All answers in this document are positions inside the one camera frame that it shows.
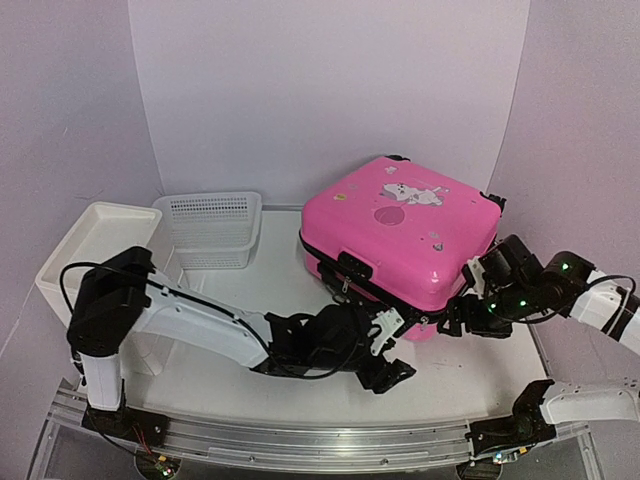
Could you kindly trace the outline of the pink hard-shell suitcase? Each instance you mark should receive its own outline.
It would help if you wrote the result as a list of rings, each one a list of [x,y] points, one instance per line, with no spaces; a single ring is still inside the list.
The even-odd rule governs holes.
[[[424,342],[461,293],[463,267],[492,246],[505,203],[402,156],[378,157],[303,206],[306,267],[395,308],[400,335]]]

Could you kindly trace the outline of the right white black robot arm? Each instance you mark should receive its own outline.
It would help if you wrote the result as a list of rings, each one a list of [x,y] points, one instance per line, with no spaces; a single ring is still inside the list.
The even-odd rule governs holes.
[[[516,325],[560,316],[639,351],[638,283],[629,276],[607,275],[570,251],[542,265],[516,235],[468,261],[462,273],[466,289],[448,301],[437,323],[440,334],[503,339]],[[529,383],[509,415],[470,423],[465,437],[473,461],[500,465],[554,440],[559,424],[638,419],[636,376],[604,385],[548,378]]]

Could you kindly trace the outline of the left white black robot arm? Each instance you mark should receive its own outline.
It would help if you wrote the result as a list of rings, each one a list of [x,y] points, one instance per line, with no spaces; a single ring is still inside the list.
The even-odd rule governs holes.
[[[282,317],[242,310],[185,289],[160,272],[150,250],[134,246],[102,262],[65,265],[58,281],[83,270],[67,341],[86,382],[96,421],[114,437],[134,428],[125,408],[119,352],[134,333],[154,334],[222,355],[266,376],[319,381],[352,372],[361,386],[384,394],[416,370],[384,354],[404,319],[395,309],[330,304],[316,314]]]

